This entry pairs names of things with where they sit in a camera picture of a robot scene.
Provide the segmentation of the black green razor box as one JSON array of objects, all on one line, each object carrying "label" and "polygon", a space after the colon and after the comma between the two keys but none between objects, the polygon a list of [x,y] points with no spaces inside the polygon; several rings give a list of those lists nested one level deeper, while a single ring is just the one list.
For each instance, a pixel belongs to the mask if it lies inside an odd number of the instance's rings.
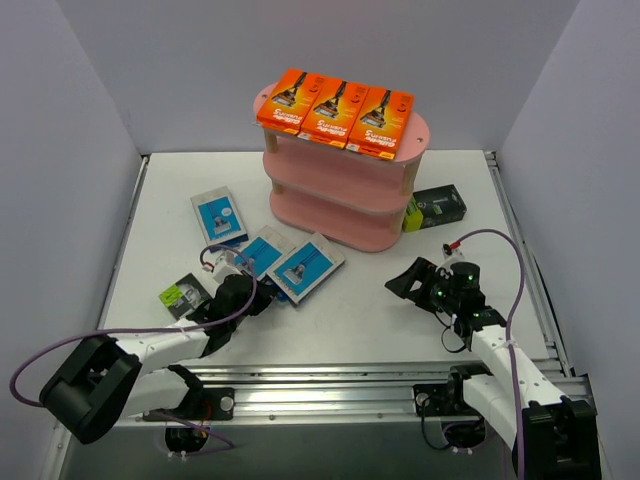
[{"label": "black green razor box", "polygon": [[467,207],[454,184],[416,191],[405,210],[402,229],[414,232],[461,221]]},{"label": "black green razor box", "polygon": [[158,298],[172,317],[180,320],[210,300],[211,295],[198,278],[189,273],[162,291]]}]

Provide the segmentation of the blue razor box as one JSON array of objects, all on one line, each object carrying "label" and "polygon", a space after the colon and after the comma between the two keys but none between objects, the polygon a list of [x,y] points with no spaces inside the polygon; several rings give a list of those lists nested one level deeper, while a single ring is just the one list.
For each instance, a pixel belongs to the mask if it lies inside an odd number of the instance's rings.
[{"label": "blue razor box", "polygon": [[316,232],[267,270],[267,277],[299,305],[345,263],[345,255]]},{"label": "blue razor box", "polygon": [[253,267],[258,284],[274,287],[277,293],[276,298],[284,302],[288,297],[267,277],[267,271],[294,248],[295,244],[287,237],[270,226],[264,226],[240,250],[242,256],[234,256],[233,265],[247,276],[250,275],[250,267]]},{"label": "blue razor box", "polygon": [[237,246],[249,238],[226,186],[193,196],[191,204],[207,246]]}]

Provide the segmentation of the small orange razor box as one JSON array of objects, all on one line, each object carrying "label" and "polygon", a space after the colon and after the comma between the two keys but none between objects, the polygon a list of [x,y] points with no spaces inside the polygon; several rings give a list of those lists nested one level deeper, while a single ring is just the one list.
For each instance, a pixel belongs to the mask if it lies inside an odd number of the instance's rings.
[{"label": "small orange razor box", "polygon": [[345,149],[384,161],[394,160],[413,103],[414,96],[410,93],[370,87]]}]

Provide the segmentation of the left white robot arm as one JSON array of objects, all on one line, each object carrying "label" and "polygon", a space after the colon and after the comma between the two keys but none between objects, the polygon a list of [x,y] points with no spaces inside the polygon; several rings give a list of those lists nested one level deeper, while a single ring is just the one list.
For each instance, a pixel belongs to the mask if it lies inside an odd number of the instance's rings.
[{"label": "left white robot arm", "polygon": [[42,388],[39,401],[82,444],[135,414],[164,410],[190,419],[204,406],[204,386],[184,361],[220,350],[244,318],[259,315],[277,293],[265,280],[230,274],[212,299],[172,325],[124,339],[85,338]]}]

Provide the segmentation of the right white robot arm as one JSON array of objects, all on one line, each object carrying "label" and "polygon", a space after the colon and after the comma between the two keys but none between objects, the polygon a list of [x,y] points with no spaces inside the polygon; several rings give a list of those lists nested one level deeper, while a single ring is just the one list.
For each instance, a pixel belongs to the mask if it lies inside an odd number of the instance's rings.
[{"label": "right white robot arm", "polygon": [[417,258],[385,286],[425,311],[448,315],[478,359],[452,367],[445,388],[430,394],[419,413],[480,416],[527,479],[601,478],[595,409],[571,399],[508,338],[506,319],[481,291],[478,265],[438,267]]}]

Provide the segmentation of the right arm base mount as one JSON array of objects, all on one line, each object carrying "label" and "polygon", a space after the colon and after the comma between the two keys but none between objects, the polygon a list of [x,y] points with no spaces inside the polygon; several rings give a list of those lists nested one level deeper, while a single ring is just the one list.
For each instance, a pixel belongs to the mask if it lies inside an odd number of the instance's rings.
[{"label": "right arm base mount", "polygon": [[[478,413],[450,399],[444,384],[414,384],[412,392],[421,435],[430,450],[472,455],[496,437]],[[438,421],[438,440],[427,433],[428,419]]]}]

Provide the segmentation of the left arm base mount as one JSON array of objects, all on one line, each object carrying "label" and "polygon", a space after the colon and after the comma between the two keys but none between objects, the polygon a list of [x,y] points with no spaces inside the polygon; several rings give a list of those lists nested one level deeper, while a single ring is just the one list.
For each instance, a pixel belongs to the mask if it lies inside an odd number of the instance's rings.
[{"label": "left arm base mount", "polygon": [[236,448],[230,439],[212,431],[211,423],[234,417],[236,391],[230,387],[204,388],[172,410],[144,413],[147,422],[174,422],[167,426],[161,445],[169,456],[189,457],[221,453]]}]

